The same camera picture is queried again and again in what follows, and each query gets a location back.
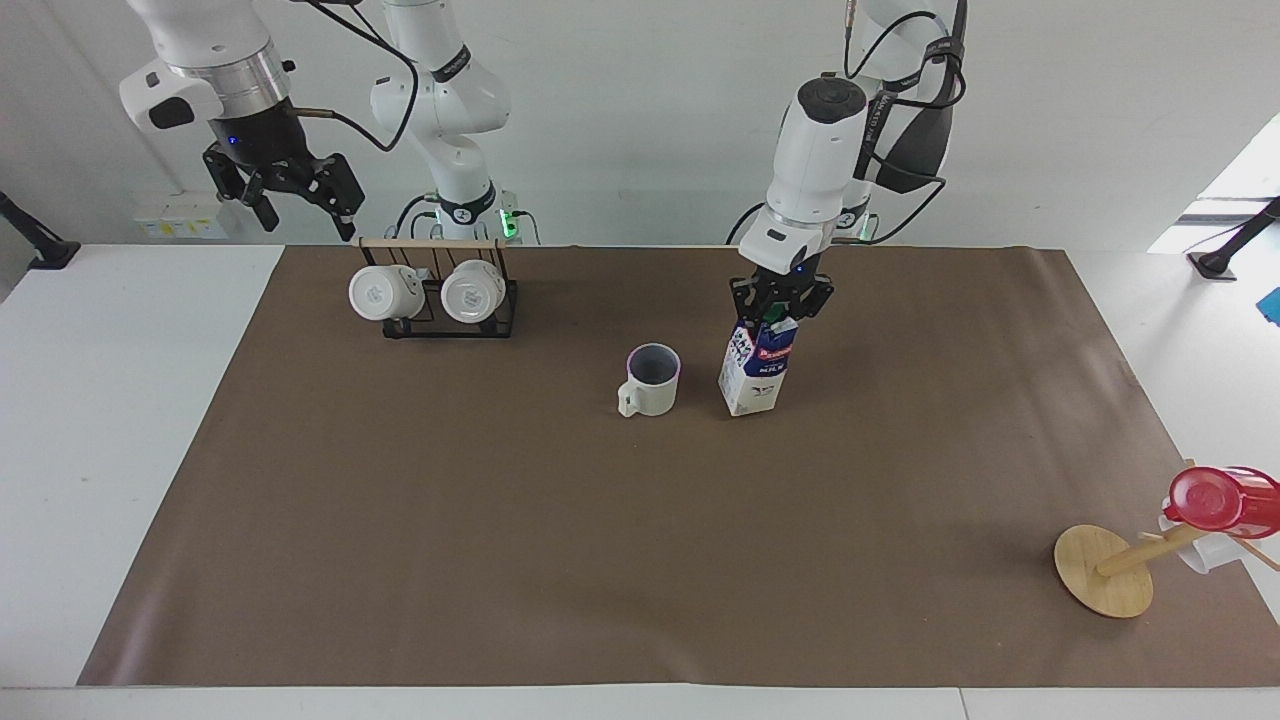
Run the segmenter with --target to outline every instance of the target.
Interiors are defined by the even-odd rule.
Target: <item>round wooden base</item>
[[[1098,562],[1129,550],[1124,538],[1097,525],[1076,525],[1057,538],[1053,562],[1062,584],[1089,610],[1107,618],[1137,618],[1151,607],[1155,588],[1146,565],[1103,578]]]

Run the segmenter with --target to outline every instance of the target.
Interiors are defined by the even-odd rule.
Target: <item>black wire mug rack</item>
[[[422,310],[412,318],[383,320],[384,337],[390,340],[511,337],[516,325],[516,304],[520,287],[507,273],[507,259],[500,243],[361,237],[357,238],[355,246],[360,247],[369,265],[408,265],[416,270],[428,269],[431,272],[430,279],[422,281],[422,290],[426,291],[426,302],[422,304]],[[384,252],[375,255],[374,250]],[[410,251],[413,252],[413,259],[410,258]],[[431,258],[429,264],[413,261],[424,259],[426,252],[430,252]],[[384,255],[389,261],[379,261],[379,255]],[[502,305],[494,310],[493,315],[489,315],[486,319],[475,324],[460,323],[444,311],[440,292],[449,273],[461,263],[475,259],[486,260],[498,268],[502,281],[507,286],[507,296],[503,299]]]

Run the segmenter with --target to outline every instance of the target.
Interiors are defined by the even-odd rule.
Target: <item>white cup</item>
[[[662,415],[676,405],[680,355],[666,345],[641,345],[627,356],[627,382],[618,388],[618,413]]]
[[[426,291],[417,272],[408,265],[370,265],[351,278],[347,299],[356,314],[366,320],[392,320],[421,313]]]
[[[1169,498],[1165,498],[1165,505],[1169,505]],[[1157,519],[1160,521],[1160,532],[1162,533],[1167,533],[1178,527],[1178,523],[1164,515],[1160,515]],[[1248,551],[1240,547],[1240,543],[1235,542],[1231,536],[1222,533],[1207,534],[1178,550],[1178,557],[1201,575],[1207,575],[1210,570],[1221,568],[1228,562],[1243,560],[1245,555],[1248,555]]]
[[[475,324],[486,320],[507,297],[507,281],[493,263],[460,263],[440,287],[440,304],[451,318]]]

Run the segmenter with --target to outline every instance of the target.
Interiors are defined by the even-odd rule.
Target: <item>milk carton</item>
[[[730,415],[773,410],[787,377],[796,328],[799,324],[791,318],[762,324],[754,337],[742,323],[733,328],[719,377]]]

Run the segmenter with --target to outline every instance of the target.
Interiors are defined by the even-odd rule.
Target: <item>mug handle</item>
[[[630,418],[636,414],[635,402],[631,400],[631,383],[622,383],[618,388],[618,413],[623,418]]]

